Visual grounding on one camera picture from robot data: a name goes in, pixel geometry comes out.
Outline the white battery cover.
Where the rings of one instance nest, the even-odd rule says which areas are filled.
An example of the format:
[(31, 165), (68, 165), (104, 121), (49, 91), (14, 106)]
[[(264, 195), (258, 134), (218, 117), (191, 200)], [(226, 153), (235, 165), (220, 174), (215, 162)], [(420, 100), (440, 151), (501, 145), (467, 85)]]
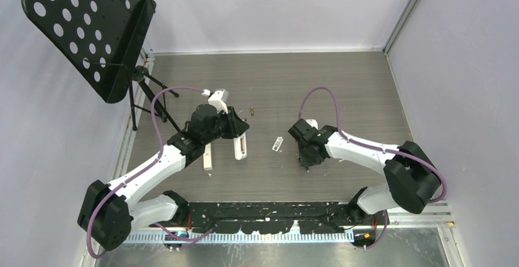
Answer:
[(283, 143), (284, 139), (283, 137), (277, 137), (273, 146), (272, 146), (272, 150), (275, 151), (275, 152), (278, 152), (282, 143)]

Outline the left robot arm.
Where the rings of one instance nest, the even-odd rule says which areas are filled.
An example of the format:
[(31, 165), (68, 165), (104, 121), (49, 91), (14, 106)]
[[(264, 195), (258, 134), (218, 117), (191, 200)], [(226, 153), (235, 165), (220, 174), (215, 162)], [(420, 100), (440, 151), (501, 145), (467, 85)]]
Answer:
[(119, 247), (131, 232), (156, 222), (179, 227), (187, 221), (187, 202), (175, 192), (152, 200), (142, 198), (166, 178), (187, 168), (201, 157), (205, 147), (219, 138), (236, 140), (235, 148), (246, 148), (250, 125), (233, 107), (219, 111), (197, 106), (185, 128), (174, 134), (145, 163), (108, 183), (94, 181), (86, 190), (77, 224), (106, 251)]

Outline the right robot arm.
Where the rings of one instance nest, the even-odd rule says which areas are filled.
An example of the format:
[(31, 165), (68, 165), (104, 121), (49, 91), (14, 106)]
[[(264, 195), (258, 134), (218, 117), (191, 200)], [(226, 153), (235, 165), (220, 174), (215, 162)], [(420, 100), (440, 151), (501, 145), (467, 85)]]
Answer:
[(334, 126), (318, 129), (299, 119), (289, 129), (299, 151), (299, 163), (309, 168), (326, 159), (350, 161), (369, 168), (385, 179), (376, 187), (363, 187), (347, 202), (346, 215), (357, 224), (366, 224), (374, 214), (400, 207), (420, 214), (430, 202), (438, 201), (443, 187), (437, 169), (416, 143), (386, 145), (358, 138)]

